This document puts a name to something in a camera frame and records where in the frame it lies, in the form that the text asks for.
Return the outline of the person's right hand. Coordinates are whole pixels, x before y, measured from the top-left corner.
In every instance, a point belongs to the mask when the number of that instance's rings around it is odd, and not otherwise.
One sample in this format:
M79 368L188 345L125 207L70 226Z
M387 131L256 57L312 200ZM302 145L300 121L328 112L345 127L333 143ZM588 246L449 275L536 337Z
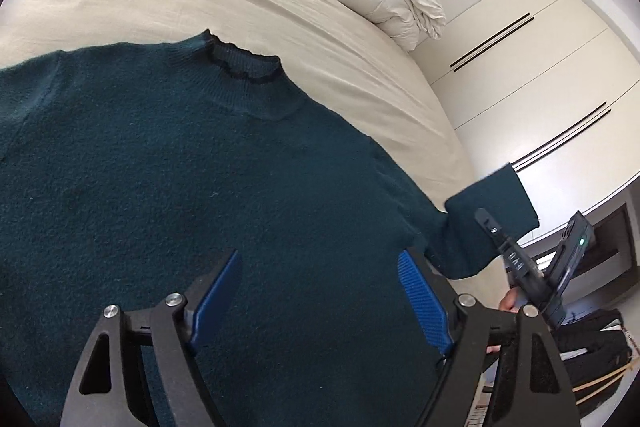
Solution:
M511 313L518 313L520 307L518 306L518 298L520 298L520 294L518 293L517 287L510 288L506 295L500 300L498 304L498 309L500 311L506 311Z

